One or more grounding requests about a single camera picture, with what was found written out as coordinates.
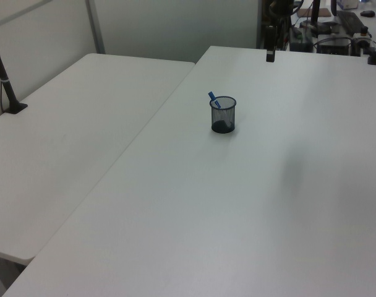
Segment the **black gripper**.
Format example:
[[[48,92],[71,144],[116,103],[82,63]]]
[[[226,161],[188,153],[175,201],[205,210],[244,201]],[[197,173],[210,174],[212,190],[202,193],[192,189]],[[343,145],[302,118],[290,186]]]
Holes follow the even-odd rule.
[[[282,18],[277,26],[277,49],[284,47],[285,17],[290,17],[300,9],[300,1],[271,0],[268,1],[268,16],[270,18]],[[275,61],[275,27],[265,27],[265,49],[267,51],[266,62]]]

